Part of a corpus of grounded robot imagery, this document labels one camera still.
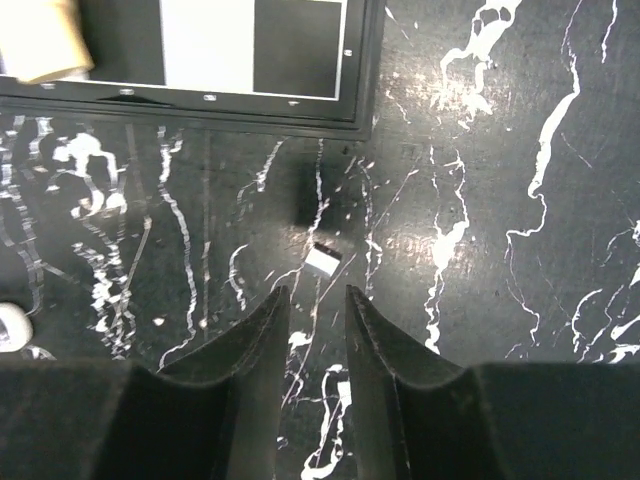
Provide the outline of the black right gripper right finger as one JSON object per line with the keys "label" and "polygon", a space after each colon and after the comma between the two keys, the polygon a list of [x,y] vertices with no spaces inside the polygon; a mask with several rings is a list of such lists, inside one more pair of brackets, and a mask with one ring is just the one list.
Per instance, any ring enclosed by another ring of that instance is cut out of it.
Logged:
{"label": "black right gripper right finger", "polygon": [[635,479],[635,364],[460,367],[345,297],[355,457],[362,479]]}

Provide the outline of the white stapler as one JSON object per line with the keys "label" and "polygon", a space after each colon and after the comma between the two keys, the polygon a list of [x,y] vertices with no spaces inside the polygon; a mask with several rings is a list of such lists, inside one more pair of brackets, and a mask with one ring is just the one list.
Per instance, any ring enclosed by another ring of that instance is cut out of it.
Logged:
{"label": "white stapler", "polygon": [[13,353],[24,348],[33,337],[32,324],[24,310],[9,302],[0,304],[1,353]]}

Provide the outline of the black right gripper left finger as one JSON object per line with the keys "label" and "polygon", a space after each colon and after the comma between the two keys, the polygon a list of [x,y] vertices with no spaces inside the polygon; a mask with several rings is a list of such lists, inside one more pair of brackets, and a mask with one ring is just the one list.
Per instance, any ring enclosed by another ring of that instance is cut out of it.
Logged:
{"label": "black right gripper left finger", "polygon": [[151,372],[133,361],[1,365],[5,479],[270,479],[290,298]]}

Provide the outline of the small silver staple strip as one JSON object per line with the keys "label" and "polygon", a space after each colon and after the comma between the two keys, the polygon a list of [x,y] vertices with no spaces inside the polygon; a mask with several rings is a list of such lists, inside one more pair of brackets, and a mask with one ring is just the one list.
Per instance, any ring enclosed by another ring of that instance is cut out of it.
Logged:
{"label": "small silver staple strip", "polygon": [[341,260],[340,252],[315,242],[304,259],[303,268],[321,277],[331,278]]}

